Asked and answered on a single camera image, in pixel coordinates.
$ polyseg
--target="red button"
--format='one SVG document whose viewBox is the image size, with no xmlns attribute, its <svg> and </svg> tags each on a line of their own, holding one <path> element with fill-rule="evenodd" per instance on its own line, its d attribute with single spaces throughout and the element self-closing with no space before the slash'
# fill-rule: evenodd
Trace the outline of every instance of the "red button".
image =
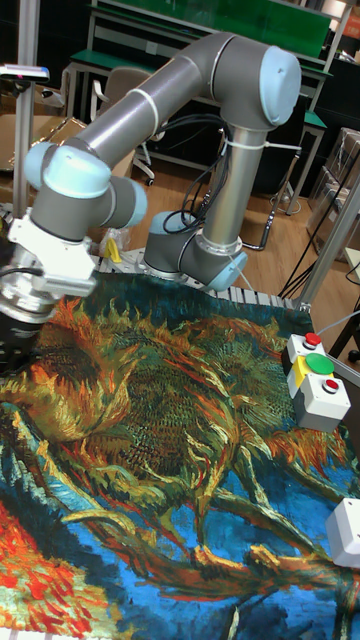
<svg viewBox="0 0 360 640">
<path fill-rule="evenodd" d="M 306 333 L 305 340 L 308 344 L 311 344 L 312 347 L 316 347 L 321 343 L 321 338 L 316 333 Z"/>
<path fill-rule="evenodd" d="M 329 378 L 328 380 L 326 380 L 325 384 L 327 387 L 329 387 L 329 389 L 334 389 L 335 391 L 339 388 L 339 385 L 336 382 L 336 380 L 332 378 Z"/>
</svg>

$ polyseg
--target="green button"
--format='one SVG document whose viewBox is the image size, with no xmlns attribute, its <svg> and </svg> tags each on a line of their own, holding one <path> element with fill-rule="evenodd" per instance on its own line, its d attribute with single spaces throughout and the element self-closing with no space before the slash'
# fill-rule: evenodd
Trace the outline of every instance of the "green button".
<svg viewBox="0 0 360 640">
<path fill-rule="evenodd" d="M 334 365 L 331 360 L 326 356 L 322 356 L 321 353 L 309 353 L 305 358 L 305 362 L 314 373 L 328 376 L 334 372 Z"/>
</svg>

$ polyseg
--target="canvas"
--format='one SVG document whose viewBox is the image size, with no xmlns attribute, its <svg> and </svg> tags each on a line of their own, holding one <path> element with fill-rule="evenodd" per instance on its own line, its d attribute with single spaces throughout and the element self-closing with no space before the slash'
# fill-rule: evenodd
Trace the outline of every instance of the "canvas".
<svg viewBox="0 0 360 640">
<path fill-rule="evenodd" d="M 325 520 L 359 497 L 344 427 L 301 430 L 306 314 L 146 276 L 65 298 L 0 387 L 0 626 L 126 640 L 360 637 Z"/>
</svg>

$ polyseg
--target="light blue joint cap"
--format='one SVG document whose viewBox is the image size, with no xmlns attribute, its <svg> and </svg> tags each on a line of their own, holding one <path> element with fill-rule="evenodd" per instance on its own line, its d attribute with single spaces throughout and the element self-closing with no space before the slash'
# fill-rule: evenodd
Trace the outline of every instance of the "light blue joint cap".
<svg viewBox="0 0 360 640">
<path fill-rule="evenodd" d="M 213 289 L 214 291 L 225 291 L 228 289 L 238 277 L 239 271 L 242 271 L 245 267 L 247 258 L 248 256 L 245 251 L 238 253 L 237 256 L 232 258 L 232 262 L 229 260 L 229 264 L 209 282 L 206 289 Z"/>
<path fill-rule="evenodd" d="M 172 213 L 172 211 L 162 211 L 154 216 L 150 225 L 149 233 L 155 233 L 158 236 L 166 236 L 167 233 L 164 229 L 164 222 Z M 195 220 L 195 217 L 186 214 L 186 219 L 191 220 L 192 222 Z M 166 228 L 169 229 L 169 231 L 182 231 L 185 229 L 181 220 L 181 213 L 177 213 L 175 216 L 172 216 L 172 218 L 170 218 L 166 223 Z"/>
<path fill-rule="evenodd" d="M 297 58 L 279 47 L 269 47 L 261 63 L 259 89 L 264 114 L 271 124 L 279 126 L 290 118 L 300 85 Z"/>
<path fill-rule="evenodd" d="M 69 198 L 98 198 L 109 186 L 111 170 L 86 151 L 59 147 L 44 171 L 44 182 L 53 191 Z"/>
<path fill-rule="evenodd" d="M 125 227 L 135 227 L 136 224 L 139 224 L 143 219 L 146 210 L 147 210 L 147 197 L 145 190 L 142 188 L 140 184 L 135 182 L 135 180 L 131 180 L 131 178 L 124 178 L 124 180 L 128 180 L 131 182 L 132 187 L 135 192 L 135 206 L 134 211 L 132 212 L 132 216 L 129 222 L 125 225 Z"/>
<path fill-rule="evenodd" d="M 39 142 L 31 147 L 25 157 L 24 171 L 26 179 L 38 191 L 43 183 L 41 167 L 44 156 L 48 148 L 53 145 L 53 142 Z"/>
</svg>

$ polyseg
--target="robotic arm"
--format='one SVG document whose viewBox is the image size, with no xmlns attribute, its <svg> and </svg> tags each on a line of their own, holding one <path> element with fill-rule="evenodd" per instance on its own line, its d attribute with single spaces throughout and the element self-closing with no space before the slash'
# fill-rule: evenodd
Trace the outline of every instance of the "robotic arm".
<svg viewBox="0 0 360 640">
<path fill-rule="evenodd" d="M 142 188 L 113 178 L 111 168 L 195 96 L 220 103 L 231 126 L 229 177 L 201 230 L 166 234 L 167 213 L 155 216 L 145 261 L 154 273 L 185 273 L 219 291 L 230 286 L 246 262 L 238 234 L 266 135 L 290 117 L 300 78 L 293 55 L 217 33 L 183 49 L 63 146 L 33 147 L 25 170 L 39 194 L 11 226 L 11 273 L 0 279 L 0 374 L 27 361 L 64 294 L 93 290 L 88 227 L 131 226 L 146 211 Z M 181 230 L 180 219 L 172 226 Z"/>
</svg>

